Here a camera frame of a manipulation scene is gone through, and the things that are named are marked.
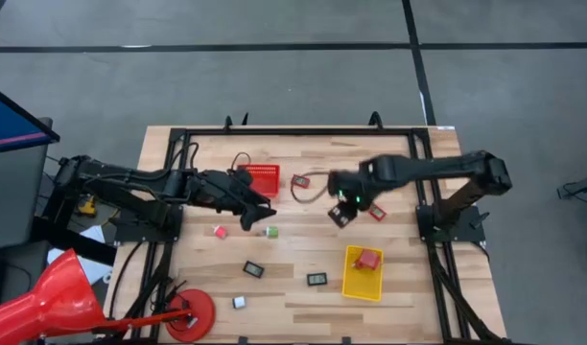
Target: yellow basket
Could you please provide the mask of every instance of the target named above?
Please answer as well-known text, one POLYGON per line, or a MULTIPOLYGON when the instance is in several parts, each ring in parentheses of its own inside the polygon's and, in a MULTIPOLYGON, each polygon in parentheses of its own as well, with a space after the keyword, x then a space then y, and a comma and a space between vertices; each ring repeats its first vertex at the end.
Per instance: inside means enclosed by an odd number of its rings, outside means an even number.
POLYGON ((383 284, 383 251, 374 248, 364 248, 357 245, 347 245, 347 253, 344 258, 343 276, 343 296, 373 302, 381 301, 381 287, 383 284), (372 250, 379 254, 381 264, 377 269, 358 269, 354 267, 356 260, 362 255, 363 249, 372 250))

